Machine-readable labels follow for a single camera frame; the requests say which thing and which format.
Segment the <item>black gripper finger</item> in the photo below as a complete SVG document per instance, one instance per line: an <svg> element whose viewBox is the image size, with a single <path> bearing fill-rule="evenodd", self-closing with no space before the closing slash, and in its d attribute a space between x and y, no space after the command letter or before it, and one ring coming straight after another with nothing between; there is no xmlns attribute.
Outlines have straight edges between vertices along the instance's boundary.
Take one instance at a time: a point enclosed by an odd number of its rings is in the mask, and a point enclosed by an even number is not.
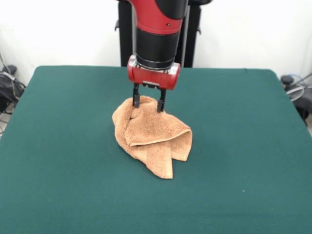
<svg viewBox="0 0 312 234"><path fill-rule="evenodd" d="M158 113L161 113L164 111L165 98L166 98L166 89L160 89L160 98L157 101L157 112Z"/></svg>
<svg viewBox="0 0 312 234"><path fill-rule="evenodd" d="M140 105L140 94L139 94L139 84L134 83L133 88L133 107L139 108Z"/></svg>

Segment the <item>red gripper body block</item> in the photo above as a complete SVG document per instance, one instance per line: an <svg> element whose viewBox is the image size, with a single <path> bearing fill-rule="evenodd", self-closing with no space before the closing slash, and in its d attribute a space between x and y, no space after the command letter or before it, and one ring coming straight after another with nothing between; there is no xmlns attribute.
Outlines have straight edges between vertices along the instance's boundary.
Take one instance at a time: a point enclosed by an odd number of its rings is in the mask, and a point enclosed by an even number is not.
<svg viewBox="0 0 312 234"><path fill-rule="evenodd" d="M131 55L127 64L129 80L137 84L156 86L161 89L173 90L180 75L181 65L173 63L166 70L150 70L137 62L136 55Z"/></svg>

